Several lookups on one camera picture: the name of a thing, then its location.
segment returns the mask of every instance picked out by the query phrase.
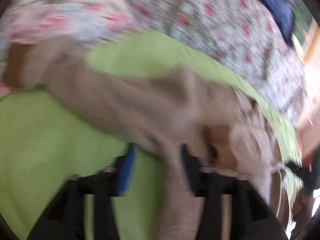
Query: blue fabric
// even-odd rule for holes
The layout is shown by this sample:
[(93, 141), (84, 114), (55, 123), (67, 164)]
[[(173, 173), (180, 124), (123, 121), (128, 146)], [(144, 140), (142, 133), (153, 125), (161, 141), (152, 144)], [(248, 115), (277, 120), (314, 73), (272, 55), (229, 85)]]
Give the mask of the blue fabric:
[(259, 0), (272, 14), (282, 33), (285, 42), (293, 47), (291, 35), (293, 31), (294, 14), (287, 0)]
[(117, 195), (121, 196), (124, 192), (128, 190), (130, 176), (133, 170), (133, 165), (135, 162), (135, 149), (133, 143), (129, 144), (127, 153), (125, 155), (123, 166), (119, 172), (119, 181), (117, 188)]

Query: floral fabric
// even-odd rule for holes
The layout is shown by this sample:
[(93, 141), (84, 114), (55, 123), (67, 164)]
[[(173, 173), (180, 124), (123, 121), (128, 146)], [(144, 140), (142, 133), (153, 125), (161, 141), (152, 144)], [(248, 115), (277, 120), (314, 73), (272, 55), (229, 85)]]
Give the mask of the floral fabric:
[(241, 75), (289, 120), (303, 108), (301, 62), (258, 0), (14, 0), (3, 18), (6, 40), (27, 43), (67, 33), (94, 45), (152, 28)]

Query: beige blanket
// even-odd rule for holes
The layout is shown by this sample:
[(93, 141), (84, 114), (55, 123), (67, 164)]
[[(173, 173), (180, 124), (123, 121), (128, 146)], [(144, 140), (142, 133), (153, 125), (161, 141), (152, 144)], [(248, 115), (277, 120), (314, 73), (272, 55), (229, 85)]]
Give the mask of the beige blanket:
[[(148, 80), (120, 79), (90, 69), (84, 55), (82, 45), (66, 36), (41, 41), (22, 66), (21, 84), (46, 86), (96, 127), (166, 161), (166, 195), (157, 239), (196, 237), (203, 199), (188, 190), (181, 143), (222, 174), (244, 173), (279, 213), (281, 180), (271, 187), (271, 174), (280, 174), (280, 150), (254, 100), (229, 85), (201, 78), (188, 67)], [(217, 159), (212, 159), (209, 144), (218, 150)]]

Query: green cloth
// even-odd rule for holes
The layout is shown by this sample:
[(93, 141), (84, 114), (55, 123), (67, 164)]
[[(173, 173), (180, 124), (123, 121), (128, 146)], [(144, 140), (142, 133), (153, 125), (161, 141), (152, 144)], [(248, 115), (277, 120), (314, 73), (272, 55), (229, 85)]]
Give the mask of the green cloth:
[[(101, 45), (89, 52), (88, 62), (117, 76), (140, 77), (167, 73), (175, 64), (184, 64), (205, 78), (238, 87), (263, 109), (276, 131), (283, 159), (300, 161), (293, 126), (245, 80), (164, 34), (146, 31)], [(94, 174), (110, 165), (126, 146), (40, 89), (13, 93), (0, 101), (0, 124), (0, 212), (21, 240), (70, 174)], [(154, 239), (163, 178), (164, 164), (139, 150), (129, 191), (113, 200), (121, 239)], [(288, 173), (286, 186), (292, 200), (299, 181)], [(89, 205), (88, 239), (92, 239), (91, 211)]]

